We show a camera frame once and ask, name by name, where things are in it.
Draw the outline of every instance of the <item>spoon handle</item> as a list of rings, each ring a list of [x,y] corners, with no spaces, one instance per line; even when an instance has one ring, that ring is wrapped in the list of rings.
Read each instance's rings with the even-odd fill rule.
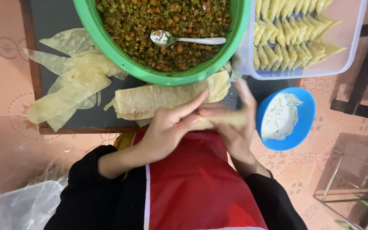
[[[227,39],[225,38],[211,38],[211,39],[176,39],[176,41],[188,41],[200,44],[208,44],[208,45],[219,45],[224,44]]]

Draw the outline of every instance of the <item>blue bowl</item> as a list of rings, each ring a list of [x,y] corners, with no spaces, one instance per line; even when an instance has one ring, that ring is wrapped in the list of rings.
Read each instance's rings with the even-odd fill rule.
[[[298,122],[296,123],[293,131],[290,135],[287,135],[285,139],[262,139],[262,120],[268,109],[269,104],[279,93],[291,93],[294,94],[302,104],[298,105]],[[258,107],[258,112],[256,115],[256,129],[258,131],[259,137],[261,138],[263,144],[271,150],[274,151],[285,151],[293,149],[303,142],[303,140],[308,136],[310,128],[312,127],[314,121],[314,114],[316,110],[316,105],[314,102],[313,95],[306,89],[299,87],[291,87],[283,89],[279,92],[275,92],[268,96]]]

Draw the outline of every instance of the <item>red apron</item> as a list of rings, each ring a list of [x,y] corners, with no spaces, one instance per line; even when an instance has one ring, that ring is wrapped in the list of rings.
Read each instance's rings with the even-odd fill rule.
[[[145,230],[267,229],[217,132],[187,133],[168,157],[146,165],[146,178]]]

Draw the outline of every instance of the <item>person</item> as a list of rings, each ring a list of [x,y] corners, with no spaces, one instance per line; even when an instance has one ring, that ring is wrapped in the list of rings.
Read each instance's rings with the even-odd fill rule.
[[[250,151],[257,104],[244,81],[235,86],[247,125],[196,131],[199,116],[232,112],[202,104],[207,90],[159,108],[145,134],[123,133],[115,146],[99,146],[74,163],[45,230],[307,229]]]

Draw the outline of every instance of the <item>woman's right hand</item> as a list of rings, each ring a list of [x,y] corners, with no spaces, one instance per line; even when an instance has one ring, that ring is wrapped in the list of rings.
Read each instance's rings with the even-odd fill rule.
[[[252,136],[256,129],[256,100],[252,96],[247,83],[244,80],[235,82],[238,95],[243,103],[242,110],[247,116],[247,124],[244,127],[231,127],[227,124],[214,124],[221,133],[222,140],[232,158],[252,165],[256,162],[250,151]],[[232,109],[221,103],[201,105],[198,109],[201,116],[212,117],[233,112]]]

